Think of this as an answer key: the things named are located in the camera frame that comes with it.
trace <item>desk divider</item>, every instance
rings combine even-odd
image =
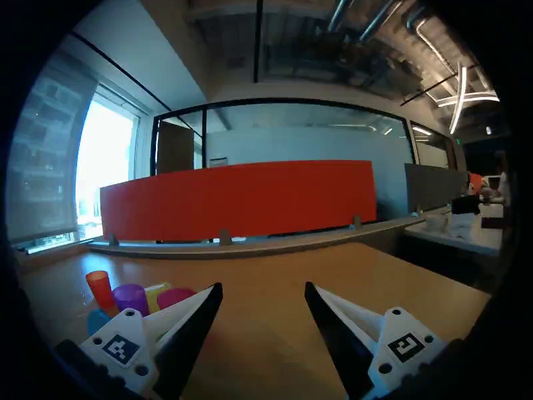
[[[105,238],[200,241],[376,219],[370,161],[283,161],[165,173],[103,187]]]

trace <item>desk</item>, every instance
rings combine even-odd
[[[95,308],[85,274],[104,269],[111,286],[168,281],[224,299],[184,399],[339,399],[346,393],[304,299],[317,285],[384,313],[399,305],[444,340],[464,337],[489,296],[360,243],[301,253],[219,260],[76,255],[21,276],[38,325],[52,344],[87,338]]]
[[[447,231],[429,232],[426,227],[426,222],[411,225],[405,228],[404,232],[406,235],[441,245],[456,247],[478,254],[498,256],[502,246],[503,230],[482,229],[482,217],[503,217],[503,206],[501,204],[480,205],[480,214],[475,217],[474,223],[472,224],[470,240],[461,237],[451,237],[447,234]]]

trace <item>curved light fixture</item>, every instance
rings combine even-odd
[[[457,122],[461,116],[462,104],[464,102],[464,94],[466,93],[466,67],[459,67],[459,94],[457,95],[457,103],[455,104],[454,114],[450,123],[450,135],[453,135],[455,128],[457,128]]]
[[[481,100],[500,101],[498,96],[496,96],[495,92],[485,91],[485,92],[465,93],[463,102],[467,103],[469,101],[481,101]],[[445,107],[447,105],[453,105],[455,103],[457,103],[457,96],[450,96],[450,97],[445,97],[443,99],[437,100],[437,105],[439,107]]]
[[[421,128],[421,127],[417,127],[416,125],[413,125],[412,130],[420,132],[420,133],[423,133],[423,134],[428,135],[428,136],[431,136],[431,132],[430,131],[427,131],[427,130]]]
[[[331,127],[336,128],[369,128],[373,132],[377,131],[376,128],[374,128],[372,125],[363,125],[362,123],[352,124],[352,123],[335,123],[332,125],[329,125]]]

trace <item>window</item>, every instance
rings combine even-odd
[[[378,220],[408,215],[404,164],[412,150],[402,120],[356,107],[305,103],[207,111],[207,165],[293,160],[372,161]]]
[[[457,169],[453,143],[449,137],[417,124],[412,124],[412,132],[421,165]]]
[[[7,170],[6,220],[12,244],[76,231],[76,155],[96,85],[56,55],[28,94]]]
[[[133,177],[133,151],[139,118],[98,93],[81,134],[76,171],[76,210],[80,240],[101,236],[100,188]]]

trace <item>purple cup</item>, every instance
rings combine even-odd
[[[113,291],[113,298],[120,311],[126,308],[133,308],[139,311],[143,317],[150,314],[145,288],[140,285],[129,283],[118,286]]]

